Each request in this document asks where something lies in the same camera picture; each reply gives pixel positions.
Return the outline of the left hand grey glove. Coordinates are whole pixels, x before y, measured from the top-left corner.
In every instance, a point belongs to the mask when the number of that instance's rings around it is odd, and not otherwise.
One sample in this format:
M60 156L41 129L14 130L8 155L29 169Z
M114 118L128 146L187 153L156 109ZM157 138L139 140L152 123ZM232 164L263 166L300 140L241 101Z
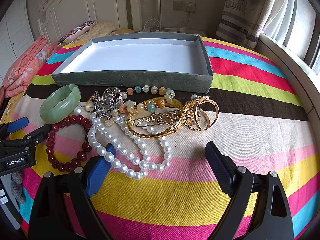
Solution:
M11 174L11 192L19 204L25 203L25 196L22 192L23 176L21 171L16 171Z

